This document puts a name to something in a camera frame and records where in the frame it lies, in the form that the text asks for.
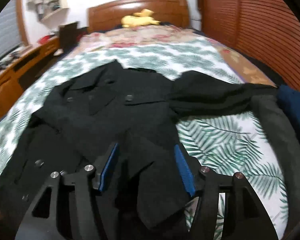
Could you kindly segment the floral quilt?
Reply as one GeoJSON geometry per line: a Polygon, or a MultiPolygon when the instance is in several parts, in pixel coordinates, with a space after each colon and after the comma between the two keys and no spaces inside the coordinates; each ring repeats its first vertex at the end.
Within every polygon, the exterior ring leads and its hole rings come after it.
{"type": "Polygon", "coordinates": [[[156,70],[170,80],[195,70],[228,83],[274,85],[240,53],[193,29],[174,25],[94,32],[84,35],[70,56],[97,66],[118,59],[125,68],[156,70]]]}

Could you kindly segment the wooden louvered wardrobe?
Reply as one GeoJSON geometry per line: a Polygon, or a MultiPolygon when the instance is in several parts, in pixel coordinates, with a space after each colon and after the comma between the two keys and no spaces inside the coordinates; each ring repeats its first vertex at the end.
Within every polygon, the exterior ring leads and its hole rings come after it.
{"type": "Polygon", "coordinates": [[[202,31],[300,91],[300,22],[283,0],[198,0],[202,31]]]}

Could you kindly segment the yellow plush toy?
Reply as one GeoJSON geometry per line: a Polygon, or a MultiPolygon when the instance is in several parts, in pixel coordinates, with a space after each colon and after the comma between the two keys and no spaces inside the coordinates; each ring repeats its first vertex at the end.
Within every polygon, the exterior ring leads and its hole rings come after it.
{"type": "Polygon", "coordinates": [[[159,25],[161,22],[155,20],[153,11],[143,9],[141,12],[135,12],[133,15],[124,16],[121,19],[121,25],[124,28],[134,28],[146,25],[159,25]]]}

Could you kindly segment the dark wooden chair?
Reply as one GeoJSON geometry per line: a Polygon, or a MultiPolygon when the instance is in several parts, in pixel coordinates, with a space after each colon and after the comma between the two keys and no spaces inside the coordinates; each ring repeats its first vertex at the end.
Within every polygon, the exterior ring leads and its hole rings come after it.
{"type": "Polygon", "coordinates": [[[54,56],[66,55],[70,53],[78,44],[78,22],[72,22],[66,25],[60,25],[58,31],[59,48],[54,56]]]}

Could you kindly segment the red basket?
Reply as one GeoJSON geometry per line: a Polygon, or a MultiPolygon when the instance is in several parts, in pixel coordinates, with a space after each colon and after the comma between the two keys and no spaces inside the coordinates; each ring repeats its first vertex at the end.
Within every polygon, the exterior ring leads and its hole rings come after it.
{"type": "Polygon", "coordinates": [[[40,44],[40,45],[43,45],[43,44],[49,42],[50,38],[51,38],[50,35],[46,35],[46,36],[40,38],[40,39],[37,41],[37,43],[40,44]]]}

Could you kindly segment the wooden desk cabinet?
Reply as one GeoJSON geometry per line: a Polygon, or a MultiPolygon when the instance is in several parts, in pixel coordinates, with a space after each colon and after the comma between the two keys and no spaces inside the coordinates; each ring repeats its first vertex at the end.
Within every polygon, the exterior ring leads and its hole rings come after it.
{"type": "Polygon", "coordinates": [[[0,120],[30,85],[37,81],[58,57],[59,38],[53,37],[23,53],[0,74],[0,120]]]}

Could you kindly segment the palm leaf bedspread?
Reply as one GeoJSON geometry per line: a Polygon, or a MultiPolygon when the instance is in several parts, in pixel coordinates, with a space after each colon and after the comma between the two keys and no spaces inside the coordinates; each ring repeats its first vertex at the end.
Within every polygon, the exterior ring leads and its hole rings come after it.
{"type": "MultiPolygon", "coordinates": [[[[207,38],[159,42],[128,48],[91,51],[76,48],[36,81],[0,122],[0,175],[11,159],[33,112],[42,107],[53,87],[117,60],[124,68],[146,68],[174,80],[197,71],[228,83],[242,79],[207,38]]],[[[187,152],[223,175],[243,172],[266,208],[276,233],[284,235],[288,200],[282,170],[258,118],[251,112],[216,117],[191,116],[176,125],[187,152]]]]}

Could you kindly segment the black double-breasted coat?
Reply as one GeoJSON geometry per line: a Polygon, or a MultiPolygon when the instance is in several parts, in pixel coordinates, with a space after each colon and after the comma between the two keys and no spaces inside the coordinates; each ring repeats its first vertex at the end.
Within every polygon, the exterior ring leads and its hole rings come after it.
{"type": "Polygon", "coordinates": [[[177,122],[192,115],[239,114],[272,86],[230,84],[188,71],[176,80],[125,69],[118,61],[56,86],[34,112],[0,175],[0,212],[16,229],[52,172],[72,173],[117,143],[108,191],[115,209],[132,211],[153,228],[189,201],[174,148],[177,122]]]}

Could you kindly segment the folded navy garment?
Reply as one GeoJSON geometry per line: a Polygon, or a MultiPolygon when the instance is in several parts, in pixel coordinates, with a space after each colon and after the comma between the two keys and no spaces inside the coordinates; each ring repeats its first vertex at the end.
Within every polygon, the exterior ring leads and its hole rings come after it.
{"type": "Polygon", "coordinates": [[[276,97],[279,107],[300,134],[300,92],[287,85],[281,85],[276,97]]]}

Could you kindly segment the folded grey garment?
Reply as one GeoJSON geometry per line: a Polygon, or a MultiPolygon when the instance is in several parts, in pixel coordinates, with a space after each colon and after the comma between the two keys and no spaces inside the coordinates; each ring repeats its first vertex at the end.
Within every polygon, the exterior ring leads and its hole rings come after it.
{"type": "Polygon", "coordinates": [[[288,117],[272,95],[257,95],[250,102],[283,172],[288,222],[283,239],[300,239],[300,144],[288,117]]]}

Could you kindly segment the grey window blind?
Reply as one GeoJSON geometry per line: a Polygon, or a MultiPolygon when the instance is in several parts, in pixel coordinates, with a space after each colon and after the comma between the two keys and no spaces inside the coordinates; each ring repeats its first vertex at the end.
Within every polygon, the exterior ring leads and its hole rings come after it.
{"type": "Polygon", "coordinates": [[[17,0],[10,0],[0,13],[0,59],[22,42],[16,5],[17,0]]]}

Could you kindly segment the wooden headboard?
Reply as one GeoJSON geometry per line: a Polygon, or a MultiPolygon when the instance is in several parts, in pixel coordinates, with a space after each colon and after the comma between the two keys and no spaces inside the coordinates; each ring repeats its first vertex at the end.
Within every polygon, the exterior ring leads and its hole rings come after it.
{"type": "Polygon", "coordinates": [[[143,9],[153,11],[155,20],[179,28],[190,26],[187,0],[117,0],[87,9],[88,32],[113,29],[121,24],[121,18],[143,9]]]}

